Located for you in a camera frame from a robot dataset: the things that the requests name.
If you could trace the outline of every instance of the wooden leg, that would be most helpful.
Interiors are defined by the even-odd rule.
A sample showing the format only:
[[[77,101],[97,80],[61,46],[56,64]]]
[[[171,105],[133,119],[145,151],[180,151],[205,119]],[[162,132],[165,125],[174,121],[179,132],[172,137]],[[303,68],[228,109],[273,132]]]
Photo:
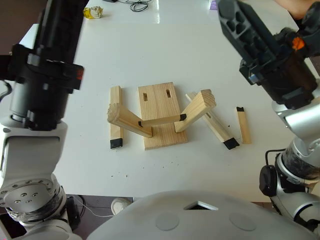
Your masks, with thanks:
[[[248,127],[248,122],[247,122],[247,117],[246,113],[243,107],[236,107],[237,115],[238,115],[238,120],[240,124],[240,129],[241,129],[241,135],[242,135],[242,143],[243,144],[251,144],[251,136],[249,132],[249,127]]]
[[[187,117],[187,114],[166,116],[166,117],[161,117],[157,119],[145,120],[145,121],[139,122],[139,125],[142,127],[148,127],[148,126],[156,126],[161,124],[169,124],[169,123],[183,121],[186,119],[186,117]]]
[[[125,106],[120,103],[110,104],[108,109],[108,122],[131,132],[139,134],[141,136],[151,138],[152,128],[150,126],[139,126],[141,118],[129,111]]]
[[[195,92],[187,93],[186,98],[191,102],[195,96]],[[214,114],[212,110],[208,111],[203,115],[202,119],[208,125],[208,127],[212,130],[215,136],[222,142],[229,150],[239,146],[237,140],[232,137],[222,126],[217,116]]]
[[[122,105],[122,89],[120,86],[110,88],[110,104]],[[123,146],[124,129],[110,124],[110,148],[116,149]]]
[[[175,132],[182,132],[215,106],[215,97],[212,95],[211,90],[201,90],[183,110],[182,114],[186,114],[186,119],[174,123]]]

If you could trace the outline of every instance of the wooden block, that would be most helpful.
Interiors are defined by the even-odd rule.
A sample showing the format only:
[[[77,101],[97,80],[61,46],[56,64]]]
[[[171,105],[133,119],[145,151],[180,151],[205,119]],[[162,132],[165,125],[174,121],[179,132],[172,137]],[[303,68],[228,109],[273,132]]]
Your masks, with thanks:
[[[110,88],[110,104],[122,105],[122,89],[120,86]],[[110,148],[116,149],[123,146],[124,129],[110,124]]]
[[[247,117],[246,113],[243,107],[236,107],[237,115],[238,115],[238,120],[239,120],[239,125],[241,129],[241,135],[242,135],[242,143],[243,144],[251,144],[251,136],[249,132],[249,127],[248,127],[248,122],[247,122]]]
[[[186,114],[186,119],[174,123],[175,132],[184,131],[215,106],[215,97],[212,95],[211,90],[201,90],[181,113]]]
[[[172,82],[138,87],[141,118],[153,120],[180,115],[180,108]],[[174,123],[152,127],[151,138],[144,137],[144,149],[155,149],[188,141],[185,131],[176,133]]]
[[[120,103],[110,104],[108,109],[108,122],[124,129],[127,129],[136,134],[147,138],[152,137],[152,128],[150,126],[141,127],[138,122],[141,118],[133,114]]]
[[[187,114],[166,116],[166,117],[161,117],[157,119],[144,120],[142,122],[139,122],[139,125],[142,127],[147,127],[147,126],[156,126],[161,124],[174,123],[174,122],[183,121],[186,119],[186,117],[187,117]]]
[[[187,93],[185,96],[191,102],[195,98],[196,93],[190,92]],[[229,150],[239,146],[237,140],[224,129],[219,119],[212,110],[208,111],[205,115],[203,115],[202,119],[212,130],[215,136],[220,140],[220,142],[222,142]]]

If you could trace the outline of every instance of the rectangular slot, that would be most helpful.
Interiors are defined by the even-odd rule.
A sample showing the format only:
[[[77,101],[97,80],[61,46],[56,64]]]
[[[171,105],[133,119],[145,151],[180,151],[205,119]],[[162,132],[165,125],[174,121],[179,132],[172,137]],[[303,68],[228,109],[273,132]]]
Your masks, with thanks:
[[[166,90],[166,95],[167,95],[168,98],[171,98],[171,93],[170,93],[169,89]]]

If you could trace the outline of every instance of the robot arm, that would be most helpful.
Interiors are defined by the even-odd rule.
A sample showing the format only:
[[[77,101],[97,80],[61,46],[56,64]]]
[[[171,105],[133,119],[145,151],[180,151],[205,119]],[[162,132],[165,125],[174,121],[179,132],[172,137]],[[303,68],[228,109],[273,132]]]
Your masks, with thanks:
[[[260,190],[280,214],[319,231],[320,198],[310,194],[320,178],[320,87],[304,59],[320,53],[320,2],[305,15],[303,29],[269,30],[247,4],[218,4],[223,34],[242,56],[240,72],[262,86],[273,109],[296,138],[260,173]]]
[[[34,48],[16,44],[11,56],[0,56],[0,80],[14,82],[12,115],[0,120],[0,206],[28,231],[71,232],[53,171],[67,132],[61,118],[68,95],[80,88],[84,71],[73,61],[85,4],[48,0]]]

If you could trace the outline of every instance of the black tape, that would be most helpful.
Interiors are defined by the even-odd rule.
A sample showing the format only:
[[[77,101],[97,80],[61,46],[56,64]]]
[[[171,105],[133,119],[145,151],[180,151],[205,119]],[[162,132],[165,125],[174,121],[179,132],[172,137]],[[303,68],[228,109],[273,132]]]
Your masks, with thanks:
[[[110,149],[116,149],[116,148],[120,148],[122,146],[123,146],[123,139],[122,138],[110,140]]]
[[[187,118],[187,114],[184,113],[184,114],[180,114],[180,121],[183,121]]]
[[[235,140],[235,138],[230,138],[227,141],[224,141],[223,144],[230,150],[230,149],[234,149],[237,146],[240,146],[239,143],[237,142],[237,140]]]
[[[244,112],[245,110],[244,110],[243,107],[237,106],[237,107],[236,107],[236,111],[237,111],[237,112]]]

